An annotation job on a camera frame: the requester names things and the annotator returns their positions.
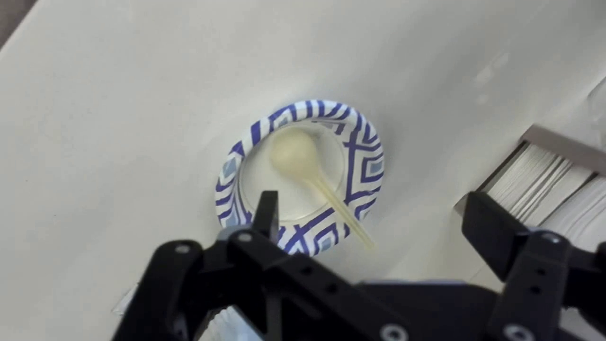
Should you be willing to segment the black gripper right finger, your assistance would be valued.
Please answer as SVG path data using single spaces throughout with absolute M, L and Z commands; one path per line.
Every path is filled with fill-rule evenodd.
M 491 341 L 582 341 L 561 327 L 563 309 L 606 332 L 606 243 L 587 253 L 561 234 L 532 232 L 483 192 L 466 196 L 462 236 L 504 283 Z

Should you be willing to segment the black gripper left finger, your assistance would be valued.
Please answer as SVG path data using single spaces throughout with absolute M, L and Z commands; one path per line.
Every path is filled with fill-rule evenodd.
M 277 219 L 279 196 L 265 192 L 254 222 L 212 247 L 157 247 L 112 341 L 197 341 L 225 309 L 271 341 L 373 341 L 373 300 L 313 258 L 280 251 Z

